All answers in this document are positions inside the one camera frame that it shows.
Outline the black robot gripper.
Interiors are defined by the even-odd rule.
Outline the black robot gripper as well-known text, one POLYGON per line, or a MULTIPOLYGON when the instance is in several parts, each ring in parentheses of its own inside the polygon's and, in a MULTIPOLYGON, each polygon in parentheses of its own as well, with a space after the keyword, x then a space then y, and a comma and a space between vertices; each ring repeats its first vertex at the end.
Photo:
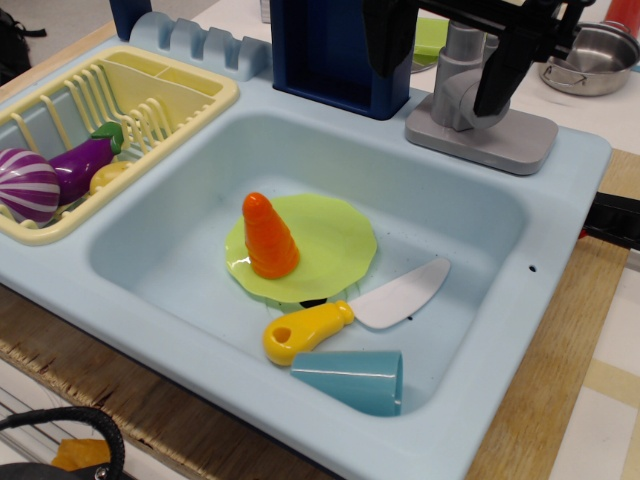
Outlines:
POLYGON ((474 102, 478 117, 497 116, 531 64, 566 58, 592 1, 401 1, 364 0, 369 64, 389 77, 413 52, 418 8, 499 37, 486 61, 474 102))

